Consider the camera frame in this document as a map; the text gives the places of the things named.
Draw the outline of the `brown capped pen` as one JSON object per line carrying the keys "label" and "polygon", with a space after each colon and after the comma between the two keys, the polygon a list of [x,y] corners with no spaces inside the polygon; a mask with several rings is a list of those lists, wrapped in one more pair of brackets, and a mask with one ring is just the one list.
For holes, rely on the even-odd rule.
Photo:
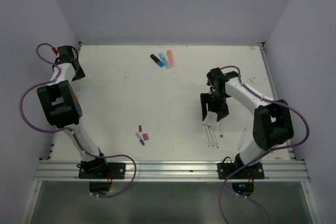
{"label": "brown capped pen", "polygon": [[220,137],[223,137],[223,135],[224,135],[223,122],[222,121],[219,122],[219,135],[220,135]]}

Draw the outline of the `yellow capped pen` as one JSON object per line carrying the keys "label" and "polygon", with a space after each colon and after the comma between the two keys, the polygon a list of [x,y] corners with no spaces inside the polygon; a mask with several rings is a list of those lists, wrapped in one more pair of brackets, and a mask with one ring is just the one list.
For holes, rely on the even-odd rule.
{"label": "yellow capped pen", "polygon": [[76,98],[77,99],[79,99],[79,97],[80,97],[80,94],[79,94],[79,92],[80,92],[80,83],[81,83],[81,80],[78,80],[78,82],[77,82],[77,88],[76,88]]}

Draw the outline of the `pink pen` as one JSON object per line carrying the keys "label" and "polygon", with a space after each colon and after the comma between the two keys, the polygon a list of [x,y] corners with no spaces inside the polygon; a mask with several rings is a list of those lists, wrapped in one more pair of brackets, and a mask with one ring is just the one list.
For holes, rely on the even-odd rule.
{"label": "pink pen", "polygon": [[206,144],[209,147],[210,146],[210,141],[209,141],[209,134],[208,134],[207,125],[203,124],[203,130],[204,130]]}

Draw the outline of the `grey pen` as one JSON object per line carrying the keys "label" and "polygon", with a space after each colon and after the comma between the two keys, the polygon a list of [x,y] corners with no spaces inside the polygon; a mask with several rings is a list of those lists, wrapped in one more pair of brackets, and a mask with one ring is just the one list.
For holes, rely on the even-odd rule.
{"label": "grey pen", "polygon": [[208,125],[206,126],[206,130],[207,130],[207,135],[208,135],[209,143],[211,144],[212,147],[214,147],[214,142],[213,142],[212,135],[211,135],[211,132],[210,132],[210,129],[209,129]]}

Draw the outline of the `blue pen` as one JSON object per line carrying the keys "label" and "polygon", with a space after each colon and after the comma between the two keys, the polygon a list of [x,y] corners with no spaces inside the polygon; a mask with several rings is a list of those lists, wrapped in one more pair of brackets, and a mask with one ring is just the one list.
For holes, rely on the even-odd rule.
{"label": "blue pen", "polygon": [[213,128],[212,128],[211,126],[209,126],[208,129],[209,129],[211,138],[212,138],[212,140],[213,140],[214,146],[215,146],[216,148],[219,148],[219,146],[218,146],[218,141],[217,141],[216,136],[215,136],[215,134],[214,134]]}

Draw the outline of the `peach capped pen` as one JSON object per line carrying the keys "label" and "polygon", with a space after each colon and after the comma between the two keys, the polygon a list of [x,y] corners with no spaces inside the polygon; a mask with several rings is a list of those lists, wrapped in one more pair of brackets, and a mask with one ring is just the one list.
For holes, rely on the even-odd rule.
{"label": "peach capped pen", "polygon": [[238,143],[238,150],[240,150],[242,145],[243,145],[243,142],[244,142],[244,139],[245,139],[245,136],[246,136],[246,132],[247,132],[247,129],[243,129],[243,131],[241,133],[239,143]]}

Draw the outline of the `black blue highlighter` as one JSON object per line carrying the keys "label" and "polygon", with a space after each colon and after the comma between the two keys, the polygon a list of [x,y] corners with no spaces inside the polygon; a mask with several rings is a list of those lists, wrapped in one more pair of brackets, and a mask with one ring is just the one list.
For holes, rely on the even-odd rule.
{"label": "black blue highlighter", "polygon": [[154,54],[150,54],[150,58],[159,66],[163,67],[164,63]]}

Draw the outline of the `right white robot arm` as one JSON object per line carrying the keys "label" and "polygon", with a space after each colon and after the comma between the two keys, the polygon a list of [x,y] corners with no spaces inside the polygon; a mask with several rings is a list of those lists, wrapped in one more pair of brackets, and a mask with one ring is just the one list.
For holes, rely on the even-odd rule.
{"label": "right white robot arm", "polygon": [[217,115],[220,122],[229,115],[226,99],[234,98],[253,115],[253,140],[235,157],[234,172],[246,178],[258,163],[261,154],[277,147],[294,135],[288,104],[284,100],[274,100],[263,96],[251,86],[243,83],[240,73],[223,73],[214,68],[207,73],[209,93],[200,94],[202,120],[209,112]]}

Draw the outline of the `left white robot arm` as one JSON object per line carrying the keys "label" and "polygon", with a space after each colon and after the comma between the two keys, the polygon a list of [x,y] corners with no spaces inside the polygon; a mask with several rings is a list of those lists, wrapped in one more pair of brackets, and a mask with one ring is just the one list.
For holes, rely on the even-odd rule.
{"label": "left white robot arm", "polygon": [[87,176],[104,178],[109,165],[100,148],[93,142],[82,123],[82,109],[71,86],[72,82],[85,77],[73,46],[52,48],[57,55],[49,84],[37,89],[43,112],[48,123],[64,131],[80,153],[77,167]]}

